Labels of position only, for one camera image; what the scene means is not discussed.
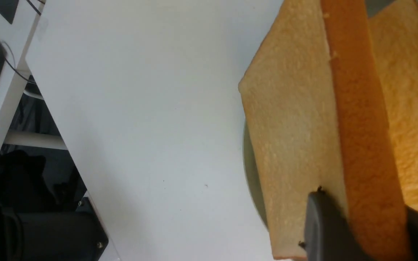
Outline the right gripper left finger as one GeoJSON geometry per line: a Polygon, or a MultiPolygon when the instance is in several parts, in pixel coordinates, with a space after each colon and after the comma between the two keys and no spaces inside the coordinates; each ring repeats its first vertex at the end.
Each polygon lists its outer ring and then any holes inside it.
{"type": "Polygon", "coordinates": [[[332,197],[322,187],[307,196],[304,240],[308,261],[371,261],[357,243],[332,197]]]}

